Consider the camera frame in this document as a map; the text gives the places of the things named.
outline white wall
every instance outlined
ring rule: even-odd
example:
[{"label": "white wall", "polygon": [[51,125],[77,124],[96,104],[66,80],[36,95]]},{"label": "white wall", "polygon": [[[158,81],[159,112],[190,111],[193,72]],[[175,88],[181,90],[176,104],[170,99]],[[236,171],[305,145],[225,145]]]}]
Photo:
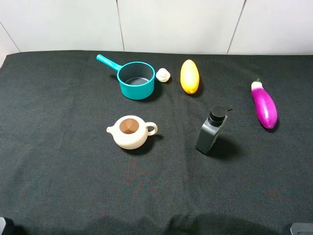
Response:
[{"label": "white wall", "polygon": [[313,0],[247,0],[231,54],[313,54]]},{"label": "white wall", "polygon": [[0,57],[71,49],[313,54],[312,9],[313,0],[0,0]]},{"label": "white wall", "polygon": [[3,26],[0,24],[0,67],[8,54],[17,53],[19,50],[14,45],[10,36],[7,34]]},{"label": "white wall", "polygon": [[118,0],[126,51],[226,54],[244,0]]}]

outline white garlic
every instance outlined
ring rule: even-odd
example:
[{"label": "white garlic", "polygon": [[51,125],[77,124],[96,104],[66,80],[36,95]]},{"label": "white garlic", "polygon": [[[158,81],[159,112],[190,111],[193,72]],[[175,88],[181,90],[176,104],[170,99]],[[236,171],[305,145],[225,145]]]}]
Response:
[{"label": "white garlic", "polygon": [[160,81],[160,82],[167,82],[168,79],[170,79],[171,75],[169,73],[169,71],[167,71],[164,68],[159,69],[159,71],[156,73],[156,78]]}]

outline teapot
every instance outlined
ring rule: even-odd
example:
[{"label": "teapot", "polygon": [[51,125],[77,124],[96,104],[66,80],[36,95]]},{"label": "teapot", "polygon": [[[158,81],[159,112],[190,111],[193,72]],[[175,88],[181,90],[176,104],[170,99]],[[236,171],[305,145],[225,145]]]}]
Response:
[{"label": "teapot", "polygon": [[144,122],[140,117],[128,115],[117,120],[114,126],[108,127],[107,132],[121,148],[135,149],[142,146],[148,136],[157,132],[157,125],[153,122]]}]

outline teapot handle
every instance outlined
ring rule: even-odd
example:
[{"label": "teapot handle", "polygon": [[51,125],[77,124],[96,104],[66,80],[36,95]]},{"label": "teapot handle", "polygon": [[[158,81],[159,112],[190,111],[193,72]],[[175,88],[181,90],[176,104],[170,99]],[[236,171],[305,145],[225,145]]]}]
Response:
[{"label": "teapot handle", "polygon": [[148,132],[148,136],[153,136],[157,132],[157,125],[154,122],[146,122],[146,127],[151,126],[154,129]]}]

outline eggplant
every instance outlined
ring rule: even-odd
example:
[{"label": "eggplant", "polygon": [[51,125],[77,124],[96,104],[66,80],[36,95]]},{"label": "eggplant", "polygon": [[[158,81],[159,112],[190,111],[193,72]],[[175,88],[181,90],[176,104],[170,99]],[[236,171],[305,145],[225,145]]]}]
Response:
[{"label": "eggplant", "polygon": [[278,121],[276,105],[264,90],[260,79],[251,84],[251,92],[255,103],[256,115],[260,123],[267,129],[273,129]]}]

